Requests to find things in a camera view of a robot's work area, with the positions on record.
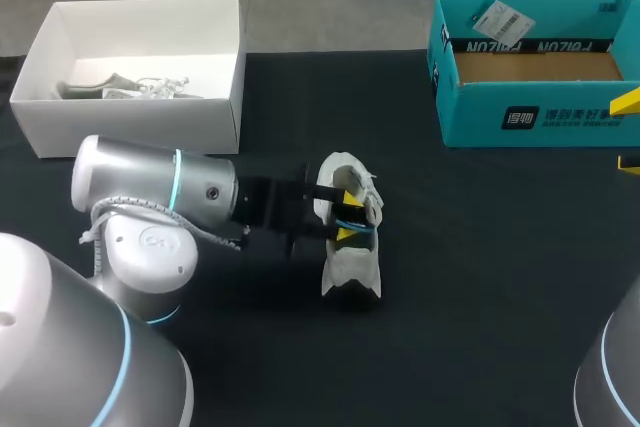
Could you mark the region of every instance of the white box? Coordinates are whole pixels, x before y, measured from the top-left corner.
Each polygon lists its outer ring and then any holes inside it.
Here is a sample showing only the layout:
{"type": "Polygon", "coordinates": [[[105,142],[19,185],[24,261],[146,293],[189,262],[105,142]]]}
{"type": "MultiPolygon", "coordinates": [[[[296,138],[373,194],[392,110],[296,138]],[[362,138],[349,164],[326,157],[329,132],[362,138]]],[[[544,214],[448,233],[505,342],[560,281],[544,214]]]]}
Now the white box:
{"type": "Polygon", "coordinates": [[[122,0],[53,4],[11,95],[38,157],[75,157],[91,134],[237,153],[244,84],[238,0],[122,0]],[[117,73],[189,78],[202,99],[61,100],[56,84],[98,84],[117,73]]]}

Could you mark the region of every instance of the open cardboard box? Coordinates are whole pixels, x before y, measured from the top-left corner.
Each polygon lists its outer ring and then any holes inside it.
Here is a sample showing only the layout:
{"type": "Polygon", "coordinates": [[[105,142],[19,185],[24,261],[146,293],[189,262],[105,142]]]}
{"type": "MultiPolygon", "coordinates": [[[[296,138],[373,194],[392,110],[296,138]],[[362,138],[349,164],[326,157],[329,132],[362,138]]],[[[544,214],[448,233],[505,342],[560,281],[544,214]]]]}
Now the open cardboard box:
{"type": "Polygon", "coordinates": [[[436,0],[429,73],[452,147],[638,146],[640,0],[500,0],[535,26],[513,47],[473,29],[495,0],[436,0]]]}
{"type": "Polygon", "coordinates": [[[38,157],[74,157],[101,134],[204,154],[237,153],[244,83],[238,0],[60,2],[52,6],[11,95],[38,157]],[[61,100],[56,84],[189,78],[199,99],[61,100]]]}

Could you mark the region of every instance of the black tablecloth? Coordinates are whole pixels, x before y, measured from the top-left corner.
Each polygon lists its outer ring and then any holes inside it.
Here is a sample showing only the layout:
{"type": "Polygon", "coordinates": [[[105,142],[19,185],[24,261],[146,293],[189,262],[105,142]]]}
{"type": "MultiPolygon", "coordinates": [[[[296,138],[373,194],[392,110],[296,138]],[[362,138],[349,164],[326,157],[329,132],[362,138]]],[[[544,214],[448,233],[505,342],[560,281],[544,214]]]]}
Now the black tablecloth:
{"type": "MultiPolygon", "coordinates": [[[[248,56],[238,170],[359,157],[385,201],[384,299],[323,301],[322,242],[290,263],[270,233],[242,255],[201,245],[165,328],[194,425],[575,425],[576,369],[640,265],[640,179],[614,150],[449,150],[427,75],[424,52],[248,56]]],[[[89,275],[71,169],[0,107],[0,231],[89,275]]]]}

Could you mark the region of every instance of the shoe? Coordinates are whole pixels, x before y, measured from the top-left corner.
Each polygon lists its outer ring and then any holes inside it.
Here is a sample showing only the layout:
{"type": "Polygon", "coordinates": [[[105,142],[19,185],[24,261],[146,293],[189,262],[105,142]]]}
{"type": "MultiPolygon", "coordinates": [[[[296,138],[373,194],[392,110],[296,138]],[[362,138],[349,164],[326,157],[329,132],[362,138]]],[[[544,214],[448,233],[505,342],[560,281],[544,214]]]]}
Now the shoe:
{"type": "Polygon", "coordinates": [[[134,82],[118,74],[96,85],[71,85],[58,82],[57,91],[61,99],[199,99],[195,95],[183,94],[188,78],[182,80],[143,78],[134,82]]]}
{"type": "Polygon", "coordinates": [[[322,295],[333,287],[355,280],[382,297],[378,263],[378,226],[384,205],[373,185],[373,175],[348,152],[334,152],[325,159],[318,174],[318,185],[346,191],[346,204],[365,208],[368,225],[349,224],[336,219],[331,203],[314,200],[313,210],[325,225],[338,224],[336,240],[327,241],[327,260],[322,273],[322,295]]]}

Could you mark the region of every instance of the teal box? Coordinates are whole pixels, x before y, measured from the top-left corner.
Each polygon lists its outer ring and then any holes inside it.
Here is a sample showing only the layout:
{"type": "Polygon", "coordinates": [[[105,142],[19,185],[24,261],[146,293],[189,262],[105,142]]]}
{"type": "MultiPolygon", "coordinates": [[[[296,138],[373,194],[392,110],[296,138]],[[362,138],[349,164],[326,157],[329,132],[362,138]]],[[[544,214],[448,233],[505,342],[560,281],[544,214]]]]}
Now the teal box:
{"type": "Polygon", "coordinates": [[[499,0],[535,21],[512,48],[473,29],[494,1],[435,0],[427,59],[446,145],[640,146],[640,115],[609,116],[612,100],[640,87],[640,0],[499,0]],[[519,60],[535,64],[542,57],[533,56],[563,52],[574,63],[613,58],[618,77],[461,82],[456,64],[460,54],[528,55],[519,60]]]}

